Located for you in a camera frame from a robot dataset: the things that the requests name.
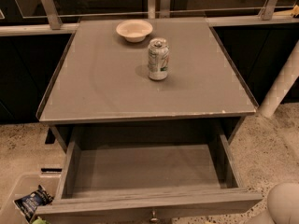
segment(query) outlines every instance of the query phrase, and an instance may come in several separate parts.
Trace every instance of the can lid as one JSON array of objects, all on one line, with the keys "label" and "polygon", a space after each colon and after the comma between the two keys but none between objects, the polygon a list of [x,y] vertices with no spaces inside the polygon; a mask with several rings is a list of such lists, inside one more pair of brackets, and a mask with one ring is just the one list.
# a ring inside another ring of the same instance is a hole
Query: can lid
[{"label": "can lid", "polygon": [[157,48],[157,49],[159,49],[159,48],[164,48],[164,47],[168,46],[168,43],[167,43],[166,39],[164,39],[164,38],[160,38],[160,37],[158,37],[158,38],[153,38],[153,39],[149,42],[149,44],[150,44],[152,47],[155,47],[155,48]]},{"label": "can lid", "polygon": [[162,46],[162,42],[161,41],[156,41],[153,46],[160,48]]}]

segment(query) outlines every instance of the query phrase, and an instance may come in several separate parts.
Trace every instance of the floor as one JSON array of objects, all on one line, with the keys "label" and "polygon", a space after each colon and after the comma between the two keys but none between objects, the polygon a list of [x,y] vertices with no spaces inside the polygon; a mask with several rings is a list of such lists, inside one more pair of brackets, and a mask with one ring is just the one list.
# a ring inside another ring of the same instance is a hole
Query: floor
[{"label": "floor", "polygon": [[[47,127],[41,124],[0,126],[0,208],[19,175],[63,166],[60,146],[44,145],[46,133]],[[265,209],[267,192],[276,184],[299,183],[299,104],[280,105],[271,119],[259,114],[247,117],[231,150],[246,188],[260,191],[263,200],[243,214],[174,218],[174,224],[247,221]]]}]

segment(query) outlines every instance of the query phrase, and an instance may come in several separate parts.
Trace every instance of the soda can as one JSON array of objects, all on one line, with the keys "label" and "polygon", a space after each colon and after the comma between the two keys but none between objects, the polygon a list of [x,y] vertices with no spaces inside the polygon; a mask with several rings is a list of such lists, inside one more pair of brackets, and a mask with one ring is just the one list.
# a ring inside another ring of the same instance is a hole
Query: soda can
[{"label": "soda can", "polygon": [[166,39],[154,38],[149,42],[149,78],[165,79],[168,75],[169,47]]}]

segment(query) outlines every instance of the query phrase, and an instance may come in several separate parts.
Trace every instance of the open drawer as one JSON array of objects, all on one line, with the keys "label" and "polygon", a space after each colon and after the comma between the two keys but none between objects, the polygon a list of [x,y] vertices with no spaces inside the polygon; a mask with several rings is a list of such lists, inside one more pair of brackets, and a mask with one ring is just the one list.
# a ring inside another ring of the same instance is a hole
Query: open drawer
[{"label": "open drawer", "polygon": [[78,125],[52,205],[55,224],[240,213],[262,199],[242,188],[216,119]]}]

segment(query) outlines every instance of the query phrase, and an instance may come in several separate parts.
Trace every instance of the white pole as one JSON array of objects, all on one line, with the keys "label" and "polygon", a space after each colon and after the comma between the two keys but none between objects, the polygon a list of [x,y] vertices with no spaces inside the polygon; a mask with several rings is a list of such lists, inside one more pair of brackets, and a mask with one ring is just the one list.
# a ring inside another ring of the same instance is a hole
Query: white pole
[{"label": "white pole", "polygon": [[270,118],[286,96],[293,83],[299,77],[299,41],[292,50],[288,61],[282,67],[278,77],[272,85],[270,91],[266,94],[259,112]]}]

